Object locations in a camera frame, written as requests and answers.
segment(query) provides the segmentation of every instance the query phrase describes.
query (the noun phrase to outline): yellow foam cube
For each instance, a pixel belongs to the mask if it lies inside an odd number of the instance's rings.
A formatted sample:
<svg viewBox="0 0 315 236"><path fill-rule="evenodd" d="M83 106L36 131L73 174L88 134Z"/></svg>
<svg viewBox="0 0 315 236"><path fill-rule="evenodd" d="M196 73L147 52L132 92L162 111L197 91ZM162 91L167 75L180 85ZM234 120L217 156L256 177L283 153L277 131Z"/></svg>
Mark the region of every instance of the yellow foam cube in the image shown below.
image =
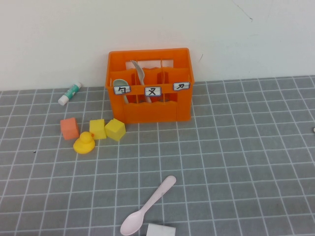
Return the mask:
<svg viewBox="0 0 315 236"><path fill-rule="evenodd" d="M119 141L126 133L125 124L117 119L112 119L105 125L105 131L109 138Z"/></svg>
<svg viewBox="0 0 315 236"><path fill-rule="evenodd" d="M106 139L106 132L105 132L105 120L104 119L95 119L90 120L90 133L94 136L95 140L97 139Z"/></svg>

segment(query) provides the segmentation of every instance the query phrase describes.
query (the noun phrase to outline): white plastic spoon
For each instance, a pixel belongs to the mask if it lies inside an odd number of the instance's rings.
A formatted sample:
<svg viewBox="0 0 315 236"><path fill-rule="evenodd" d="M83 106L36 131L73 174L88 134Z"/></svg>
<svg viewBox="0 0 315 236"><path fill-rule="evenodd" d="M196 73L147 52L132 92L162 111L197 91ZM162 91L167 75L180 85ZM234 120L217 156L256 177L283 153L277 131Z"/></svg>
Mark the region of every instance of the white plastic spoon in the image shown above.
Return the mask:
<svg viewBox="0 0 315 236"><path fill-rule="evenodd" d="M123 80L123 79L114 80L113 85L114 86L129 86L128 82L126 80ZM129 103L126 95L124 95L124 101L125 101L125 103Z"/></svg>
<svg viewBox="0 0 315 236"><path fill-rule="evenodd" d="M134 67L136 67L140 84L144 85L144 71L143 71L143 69L139 66L139 64L136 61L131 60L131 62L134 65ZM146 102L152 103L152 101L149 97L145 96L145 99L146 99Z"/></svg>
<svg viewBox="0 0 315 236"><path fill-rule="evenodd" d="M174 176L166 177L144 206L126 218L120 227L120 233L127 236L137 232L143 224L144 214L175 184L175 182L176 178Z"/></svg>

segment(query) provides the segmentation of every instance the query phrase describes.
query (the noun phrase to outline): spoon bowl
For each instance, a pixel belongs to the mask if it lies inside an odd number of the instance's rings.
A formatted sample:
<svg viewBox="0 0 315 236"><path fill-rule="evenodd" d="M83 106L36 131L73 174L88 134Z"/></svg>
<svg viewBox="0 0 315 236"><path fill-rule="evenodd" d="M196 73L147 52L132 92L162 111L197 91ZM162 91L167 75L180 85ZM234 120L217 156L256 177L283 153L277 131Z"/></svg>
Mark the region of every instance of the spoon bowl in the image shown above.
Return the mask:
<svg viewBox="0 0 315 236"><path fill-rule="evenodd" d="M129 86L129 84L128 84L128 82L126 80L117 79L117 80L114 80L113 86ZM124 95L124 101L125 101L125 103L129 103L128 98L126 97L126 95Z"/></svg>
<svg viewBox="0 0 315 236"><path fill-rule="evenodd" d="M123 222L120 228L120 233L122 233L122 235L131 235L137 232L142 226L143 218L144 214L141 212L141 210L129 215Z"/></svg>

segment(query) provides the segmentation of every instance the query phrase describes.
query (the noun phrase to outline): rubber duck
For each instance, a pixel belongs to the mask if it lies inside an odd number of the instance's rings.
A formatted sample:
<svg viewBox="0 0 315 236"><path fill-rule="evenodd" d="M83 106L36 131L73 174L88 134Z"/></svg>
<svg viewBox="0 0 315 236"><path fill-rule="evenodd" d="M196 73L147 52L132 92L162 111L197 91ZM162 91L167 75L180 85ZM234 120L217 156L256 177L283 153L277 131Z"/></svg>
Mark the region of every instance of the rubber duck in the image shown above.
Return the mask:
<svg viewBox="0 0 315 236"><path fill-rule="evenodd" d="M89 153L94 147L95 141L90 132L83 132L73 145L73 149L79 154Z"/></svg>

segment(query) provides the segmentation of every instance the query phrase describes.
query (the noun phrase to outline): orange plastic crate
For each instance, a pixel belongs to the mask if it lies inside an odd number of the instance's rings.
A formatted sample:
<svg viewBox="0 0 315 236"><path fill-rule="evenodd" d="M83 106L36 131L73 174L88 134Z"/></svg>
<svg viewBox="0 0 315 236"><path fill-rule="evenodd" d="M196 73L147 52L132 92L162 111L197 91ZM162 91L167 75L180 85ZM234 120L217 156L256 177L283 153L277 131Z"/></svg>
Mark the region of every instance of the orange plastic crate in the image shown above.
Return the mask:
<svg viewBox="0 0 315 236"><path fill-rule="evenodd" d="M126 62L160 60L160 67L143 68L144 83L140 85L136 69L126 69ZM164 67L163 61L173 60L173 67ZM130 85L130 92L116 95L113 82L123 79ZM174 90L177 83L190 84L188 89ZM114 113L114 118L124 123L145 123L190 120L192 86L194 84L188 48L119 51L108 56L105 87ZM145 88L160 87L161 95L150 97L152 103L145 102Z"/></svg>

